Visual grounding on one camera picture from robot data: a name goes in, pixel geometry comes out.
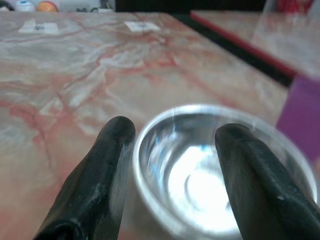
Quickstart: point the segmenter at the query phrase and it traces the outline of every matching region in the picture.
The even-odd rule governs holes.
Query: red object
[[[277,8],[282,13],[306,14],[314,0],[278,0]]]

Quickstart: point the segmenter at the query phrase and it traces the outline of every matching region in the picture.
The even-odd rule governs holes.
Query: purple object
[[[312,163],[320,157],[320,79],[294,79],[276,128]]]

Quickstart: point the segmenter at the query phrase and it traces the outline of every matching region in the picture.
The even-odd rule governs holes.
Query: cup rim
[[[240,119],[247,123],[252,123],[253,126],[257,126],[262,131],[266,132],[270,136],[276,138],[279,142],[284,143],[287,151],[292,153],[293,156],[296,156],[297,159],[301,159],[297,161],[298,165],[303,169],[305,172],[305,177],[308,181],[312,192],[312,199],[315,201],[317,205],[320,204],[320,196],[319,196],[319,184],[317,181],[317,176],[314,170],[311,168],[307,158],[304,154],[279,130],[275,127],[271,126],[267,122],[261,120],[260,118],[253,116],[249,113],[233,109],[230,107],[225,107],[221,105],[212,105],[212,104],[189,104],[189,105],[182,105],[178,107],[171,108],[166,110],[156,117],[154,117],[151,121],[149,121],[139,133],[132,155],[132,169],[133,169],[133,176],[135,180],[135,184],[137,186],[138,192],[146,205],[147,209],[151,212],[151,214],[157,219],[157,221],[165,227],[172,235],[174,236],[181,236],[190,234],[191,231],[186,232],[186,226],[188,229],[192,229],[194,231],[199,232],[198,229],[195,229],[193,226],[188,225],[187,223],[183,222],[179,218],[177,218],[174,214],[172,214],[152,193],[150,190],[145,177],[142,173],[140,159],[139,159],[139,152],[141,144],[148,134],[148,132],[157,124],[161,123],[163,120],[168,118],[174,118],[175,116],[179,115],[192,115],[192,114],[209,114],[209,115],[222,115],[222,116],[232,116],[236,119]],[[203,238],[202,239],[211,239],[208,237],[209,233],[202,232]]]

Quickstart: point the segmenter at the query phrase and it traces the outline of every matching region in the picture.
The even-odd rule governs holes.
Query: silver metal bowl
[[[154,118],[133,151],[140,195],[160,224],[185,240],[241,239],[214,143],[220,126],[247,126],[319,203],[316,177],[303,154],[264,121],[226,107],[186,105]]]

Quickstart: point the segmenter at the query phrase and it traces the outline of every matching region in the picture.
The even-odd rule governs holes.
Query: marble surface
[[[320,17],[281,13],[193,11],[309,77],[320,76]]]
[[[58,34],[21,33],[25,21]],[[124,21],[158,31],[131,32]],[[31,239],[68,174],[112,117],[137,132],[166,109],[219,104],[274,125],[278,85],[169,15],[0,13],[0,240]],[[119,239],[170,239],[132,178]]]

